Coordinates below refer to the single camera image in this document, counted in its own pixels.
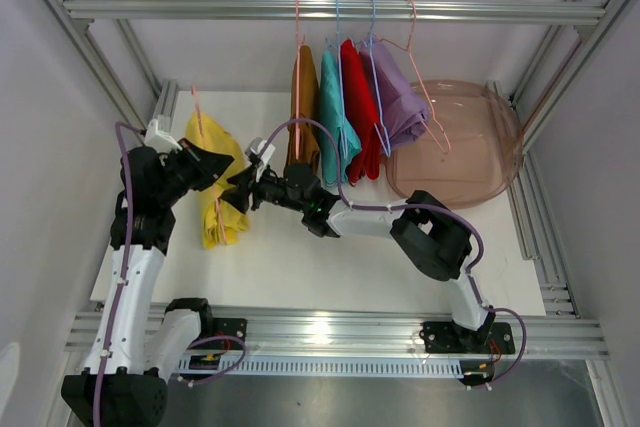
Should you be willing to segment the yellow trousers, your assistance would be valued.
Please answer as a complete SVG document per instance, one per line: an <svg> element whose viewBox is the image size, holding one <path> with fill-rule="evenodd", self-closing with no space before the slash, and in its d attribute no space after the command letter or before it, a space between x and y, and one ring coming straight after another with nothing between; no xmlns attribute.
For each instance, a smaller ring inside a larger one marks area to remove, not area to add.
<svg viewBox="0 0 640 427"><path fill-rule="evenodd" d="M205 249L231 245L249 230L249 218L221 199L231 187L228 178L245 168L244 154L234 137L206 113L194 112L187 123L185 138L208 152L233 157L232 164L212 187L198 193L201 209L202 243Z"/></svg>

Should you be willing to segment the brown trousers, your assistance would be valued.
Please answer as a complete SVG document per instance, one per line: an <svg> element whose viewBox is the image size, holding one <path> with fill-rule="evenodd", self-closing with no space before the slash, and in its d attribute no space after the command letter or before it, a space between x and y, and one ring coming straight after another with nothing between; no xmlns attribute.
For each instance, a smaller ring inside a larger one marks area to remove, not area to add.
<svg viewBox="0 0 640 427"><path fill-rule="evenodd" d="M291 118L294 118L295 102L295 62L291 84ZM312 50L308 45L301 47L300 66L300 117L315 121L319 120L319 83L317 79ZM313 173L318 171L320 161L320 147L318 129L314 124L299 123L300 127L300 156L294 155L294 124L288 126L289 139L285 165L302 162L308 164Z"/></svg>

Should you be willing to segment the pink hanger of yellow trousers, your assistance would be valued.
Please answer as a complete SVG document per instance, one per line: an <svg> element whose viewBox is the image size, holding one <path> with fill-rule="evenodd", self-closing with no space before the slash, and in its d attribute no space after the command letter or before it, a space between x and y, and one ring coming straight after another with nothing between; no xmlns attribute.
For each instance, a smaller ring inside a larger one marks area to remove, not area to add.
<svg viewBox="0 0 640 427"><path fill-rule="evenodd" d="M215 163L212 162L212 160L210 158L210 152L208 152L207 149L206 149L207 142L206 142L206 138L205 138L205 135L204 135L200 97L199 97L199 92L198 92L197 88L194 85L191 85L191 94L192 94L193 99L194 99L195 115L196 115L196 118L197 118L198 131L199 131L200 138L201 138L201 141L202 141L202 150L206 152L206 155L205 155L205 168L206 168L206 171L208 173L212 173L212 168L215 167ZM215 196L215 192L212 192L212 196L213 196L214 203L216 205L217 229L218 229L218 232L219 232L219 236L222 238L223 243L225 245L228 245L229 241L228 241L228 238L227 238L226 225L224 223L224 217L222 216L222 213L221 213L220 199Z"/></svg>

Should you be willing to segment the pink hanger of brown trousers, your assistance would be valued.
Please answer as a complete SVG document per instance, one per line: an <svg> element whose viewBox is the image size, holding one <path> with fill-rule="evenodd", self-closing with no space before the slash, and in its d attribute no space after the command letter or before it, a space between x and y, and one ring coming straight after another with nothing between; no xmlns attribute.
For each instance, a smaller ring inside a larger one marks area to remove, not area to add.
<svg viewBox="0 0 640 427"><path fill-rule="evenodd" d="M295 22L295 41L296 41L296 60L295 60L295 102L294 102L294 155L298 160L300 156L300 127L297 120L300 117L300 66L301 66L301 47L304 44L304 36L300 32L300 4L299 0L295 0L294 6L294 22Z"/></svg>

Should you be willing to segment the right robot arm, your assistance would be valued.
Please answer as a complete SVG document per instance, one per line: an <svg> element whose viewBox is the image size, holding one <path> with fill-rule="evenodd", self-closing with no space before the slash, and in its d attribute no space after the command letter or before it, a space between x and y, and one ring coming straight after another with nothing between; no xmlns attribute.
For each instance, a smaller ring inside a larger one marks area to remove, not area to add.
<svg viewBox="0 0 640 427"><path fill-rule="evenodd" d="M241 213L264 202L302 215L301 222L318 237L390 238L428 278L443 283L451 321L440 349L477 353L488 345L496 314L471 276L485 246L478 231L431 194L416 190L407 199L387 204L355 204L334 194L303 163L277 175L270 167L251 165L229 178L221 199Z"/></svg>

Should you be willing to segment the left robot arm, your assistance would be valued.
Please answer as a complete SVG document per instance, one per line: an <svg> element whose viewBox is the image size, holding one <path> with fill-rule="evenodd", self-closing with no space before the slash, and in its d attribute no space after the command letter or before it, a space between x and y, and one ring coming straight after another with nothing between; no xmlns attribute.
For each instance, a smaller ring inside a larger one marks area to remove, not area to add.
<svg viewBox="0 0 640 427"><path fill-rule="evenodd" d="M173 206L190 191L213 186L233 161L186 139L168 153L143 146L123 154L124 189L110 230L112 270L102 319L81 372L66 376L61 387L83 425L158 425L184 352L213 341L216 325L202 298L173 301L151 338L146 323L175 226Z"/></svg>

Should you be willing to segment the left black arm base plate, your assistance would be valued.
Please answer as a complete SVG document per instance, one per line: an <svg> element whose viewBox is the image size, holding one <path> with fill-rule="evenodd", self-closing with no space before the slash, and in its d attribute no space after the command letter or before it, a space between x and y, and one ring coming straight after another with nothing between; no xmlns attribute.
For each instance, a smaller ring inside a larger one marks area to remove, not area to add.
<svg viewBox="0 0 640 427"><path fill-rule="evenodd" d="M207 321L202 329L199 340L209 337L233 336L244 340L247 333L248 321L245 318L213 318ZM241 346L234 340L218 339L208 341L198 346L199 350L240 350Z"/></svg>

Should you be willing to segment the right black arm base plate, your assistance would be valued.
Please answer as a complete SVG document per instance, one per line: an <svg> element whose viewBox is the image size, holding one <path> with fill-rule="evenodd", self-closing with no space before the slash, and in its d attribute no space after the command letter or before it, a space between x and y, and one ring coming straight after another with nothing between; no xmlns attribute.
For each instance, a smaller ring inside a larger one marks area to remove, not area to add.
<svg viewBox="0 0 640 427"><path fill-rule="evenodd" d="M472 331L453 321L426 321L419 337L429 354L516 353L512 329L506 322L488 320L478 331Z"/></svg>

